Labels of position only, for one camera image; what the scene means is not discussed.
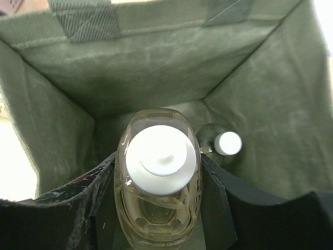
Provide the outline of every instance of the small glass bottle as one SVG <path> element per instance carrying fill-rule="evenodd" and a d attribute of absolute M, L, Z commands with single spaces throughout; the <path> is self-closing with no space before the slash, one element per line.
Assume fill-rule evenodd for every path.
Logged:
<path fill-rule="evenodd" d="M 121 137 L 114 196 L 136 250 L 180 249 L 197 220 L 201 156 L 185 117 L 171 109 L 137 113 Z"/>
<path fill-rule="evenodd" d="M 209 123 L 202 126 L 196 137 L 201 153 L 223 168 L 235 163 L 235 156 L 242 148 L 242 140 L 227 123 Z"/>

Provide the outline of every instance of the green fabric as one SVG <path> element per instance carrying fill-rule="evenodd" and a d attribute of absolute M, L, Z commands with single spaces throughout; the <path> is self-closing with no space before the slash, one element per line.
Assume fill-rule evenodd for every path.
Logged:
<path fill-rule="evenodd" d="M 245 145 L 230 171 L 265 191 L 333 188 L 326 51 L 311 2 L 256 0 L 246 21 L 211 27 L 208 3 L 186 3 L 117 5 L 123 37 L 80 44 L 50 11 L 0 19 L 15 50 L 0 46 L 1 86 L 41 192 L 116 150 L 134 112 L 167 106 L 195 130 L 230 121 Z"/>
<path fill-rule="evenodd" d="M 1 41 L 0 55 L 0 90 L 37 173 L 37 196 L 96 166 L 94 119 Z"/>
<path fill-rule="evenodd" d="M 204 99 L 244 139 L 231 173 L 295 198 L 333 189 L 327 58 L 311 2 L 303 2 L 251 57 Z"/>
<path fill-rule="evenodd" d="M 300 1 L 254 0 L 248 20 L 280 21 Z M 202 0 L 123 3 L 116 5 L 116 15 L 121 35 L 126 36 L 202 26 L 209 16 L 211 6 L 211 1 Z M 1 17 L 0 38 L 15 49 L 64 43 L 68 40 L 51 10 Z"/>
<path fill-rule="evenodd" d="M 220 25 L 246 21 L 253 0 L 213 0 L 206 25 Z"/>
<path fill-rule="evenodd" d="M 275 26 L 248 21 L 184 28 L 80 46 L 53 44 L 20 54 L 100 118 L 204 98 Z"/>
<path fill-rule="evenodd" d="M 69 41 L 114 39 L 120 36 L 115 7 L 110 0 L 48 0 Z"/>

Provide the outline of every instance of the glass bottle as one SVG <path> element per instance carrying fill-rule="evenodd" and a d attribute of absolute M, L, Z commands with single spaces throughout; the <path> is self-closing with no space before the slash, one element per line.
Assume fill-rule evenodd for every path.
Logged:
<path fill-rule="evenodd" d="M 196 132 L 201 153 L 207 155 L 223 168 L 235 163 L 242 148 L 240 136 L 228 123 L 208 123 Z"/>
<path fill-rule="evenodd" d="M 114 171 L 121 227 L 136 250 L 180 249 L 197 220 L 201 156 L 178 111 L 138 112 L 123 133 Z"/>

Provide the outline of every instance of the stitching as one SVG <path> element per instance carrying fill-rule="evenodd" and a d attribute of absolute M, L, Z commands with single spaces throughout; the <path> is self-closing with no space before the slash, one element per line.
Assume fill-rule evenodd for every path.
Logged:
<path fill-rule="evenodd" d="M 208 21 L 211 21 L 213 19 L 215 19 L 216 17 L 218 17 L 220 14 L 222 14 L 223 12 L 225 12 L 227 9 L 229 9 L 230 7 L 234 6 L 235 4 L 237 4 L 238 2 L 240 2 L 241 0 L 238 0 L 237 2 L 231 4 L 229 7 L 226 7 L 223 11 L 221 11 L 220 13 L 218 13 L 215 17 L 213 17 L 212 19 L 209 19 Z"/>
<path fill-rule="evenodd" d="M 68 38 L 68 39 L 74 39 L 75 38 L 75 36 L 77 35 L 77 34 L 79 34 L 79 32 L 82 30 L 82 28 L 83 28 L 83 26 L 85 26 L 86 24 L 89 24 L 90 23 L 90 21 L 92 20 L 92 19 L 94 19 L 94 17 L 96 16 L 96 14 L 99 14 L 100 12 L 98 12 L 97 11 L 97 9 L 94 11 L 94 13 L 92 14 L 92 16 L 88 19 L 88 20 L 86 20 L 82 25 L 81 25 L 81 27 L 79 27 L 77 30 L 76 30 L 76 32 L 75 32 L 75 34 L 74 35 L 72 35 L 70 38 Z"/>
<path fill-rule="evenodd" d="M 168 28 L 181 28 L 183 26 L 190 25 L 190 24 L 202 24 L 203 22 L 205 22 L 205 20 L 201 19 L 201 20 L 183 22 L 183 23 L 173 24 L 173 25 L 162 25 L 162 26 L 157 26 L 157 27 L 123 30 L 121 33 L 123 35 L 127 35 L 127 34 L 131 34 L 131 33 L 135 33 L 135 32 L 156 31 L 156 30 L 168 29 Z M 27 41 L 24 43 L 11 44 L 10 46 L 13 48 L 17 48 L 17 49 L 25 49 L 25 48 L 29 48 L 29 47 L 39 46 L 42 44 L 47 45 L 48 43 L 66 42 L 67 40 L 68 39 L 66 36 L 57 36 L 57 37 L 35 39 L 35 40 Z"/>
<path fill-rule="evenodd" d="M 16 43 L 12 44 L 11 47 L 18 48 L 18 49 L 24 49 L 32 46 L 38 46 L 40 44 L 46 43 L 46 42 L 59 42 L 59 41 L 67 41 L 66 36 L 57 36 L 57 37 L 49 37 L 49 38 L 42 38 L 42 39 L 35 39 L 31 41 L 27 41 L 24 43 Z"/>
<path fill-rule="evenodd" d="M 55 11 L 54 14 L 56 16 L 65 16 L 68 14 L 77 14 L 77 13 L 87 13 L 87 12 L 96 12 L 98 10 L 102 10 L 103 12 L 108 12 L 110 10 L 114 10 L 114 8 L 105 8 L 105 7 L 96 7 L 96 8 L 85 8 L 85 9 L 69 9 L 69 10 L 62 10 L 62 11 Z"/>
<path fill-rule="evenodd" d="M 157 27 L 147 27 L 147 28 L 141 28 L 141 29 L 131 29 L 131 30 L 123 30 L 122 34 L 128 34 L 131 32 L 140 32 L 140 31 L 154 31 L 154 30 L 160 30 L 160 29 L 168 29 L 168 28 L 181 28 L 182 26 L 189 25 L 189 24 L 201 24 L 205 20 L 196 20 L 191 22 L 183 22 L 179 24 L 173 24 L 173 25 L 162 25 Z"/>

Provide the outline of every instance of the white cap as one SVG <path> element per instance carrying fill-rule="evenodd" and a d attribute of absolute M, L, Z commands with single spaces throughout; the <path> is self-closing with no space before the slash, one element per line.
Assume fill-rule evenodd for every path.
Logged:
<path fill-rule="evenodd" d="M 126 151 L 127 171 L 147 193 L 172 194 L 192 178 L 197 157 L 190 139 L 180 130 L 157 125 L 138 133 Z"/>
<path fill-rule="evenodd" d="M 235 155 L 241 147 L 241 138 L 234 132 L 219 134 L 214 140 L 214 148 L 220 155 Z"/>

